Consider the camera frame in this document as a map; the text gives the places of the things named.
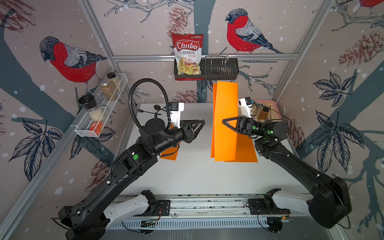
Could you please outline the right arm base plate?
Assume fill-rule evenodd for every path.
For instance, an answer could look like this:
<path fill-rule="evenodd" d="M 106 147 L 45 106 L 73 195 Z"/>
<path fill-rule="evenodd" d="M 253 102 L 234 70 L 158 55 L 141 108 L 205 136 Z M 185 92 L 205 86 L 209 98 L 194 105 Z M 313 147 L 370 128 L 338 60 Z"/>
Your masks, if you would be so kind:
<path fill-rule="evenodd" d="M 269 199 L 248 199 L 246 206 L 251 215 L 290 215 L 289 209 L 281 209 Z"/>

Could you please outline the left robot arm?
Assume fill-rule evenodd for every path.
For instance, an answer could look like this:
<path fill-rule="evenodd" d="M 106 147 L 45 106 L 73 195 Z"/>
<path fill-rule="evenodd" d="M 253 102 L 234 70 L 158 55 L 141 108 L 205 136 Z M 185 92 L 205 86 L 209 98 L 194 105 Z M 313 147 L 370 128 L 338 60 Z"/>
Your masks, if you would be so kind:
<path fill-rule="evenodd" d="M 164 151 L 181 142 L 191 143 L 205 125 L 204 120 L 181 121 L 180 127 L 167 129 L 165 122 L 153 118 L 139 127 L 141 136 L 112 164 L 110 175 L 84 200 L 63 207 L 58 215 L 68 227 L 68 240 L 99 240 L 107 229 L 130 217 L 157 213 L 157 199 L 150 190 L 114 205 L 115 198 L 158 161 Z"/>

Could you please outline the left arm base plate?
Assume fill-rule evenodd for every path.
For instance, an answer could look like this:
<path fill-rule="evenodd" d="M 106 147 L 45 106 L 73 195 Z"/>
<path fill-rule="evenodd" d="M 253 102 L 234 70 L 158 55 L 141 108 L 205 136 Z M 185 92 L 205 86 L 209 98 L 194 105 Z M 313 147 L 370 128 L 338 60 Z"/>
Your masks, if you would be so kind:
<path fill-rule="evenodd" d="M 171 208 L 170 200 L 157 200 L 155 203 L 151 203 L 146 211 L 147 216 L 161 217 L 169 216 Z"/>

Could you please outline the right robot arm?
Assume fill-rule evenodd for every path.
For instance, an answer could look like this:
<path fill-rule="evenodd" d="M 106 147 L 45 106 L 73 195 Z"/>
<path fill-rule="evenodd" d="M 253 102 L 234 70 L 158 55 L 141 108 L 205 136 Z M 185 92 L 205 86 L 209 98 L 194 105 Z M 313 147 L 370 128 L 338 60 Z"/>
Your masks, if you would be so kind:
<path fill-rule="evenodd" d="M 286 170 L 313 196 L 306 204 L 309 214 L 322 227 L 330 229 L 349 216 L 352 205 L 347 183 L 340 177 L 321 173 L 288 151 L 281 143 L 287 134 L 284 122 L 260 123 L 252 118 L 234 117 L 222 123 L 238 134 L 257 136 L 256 152 Z"/>

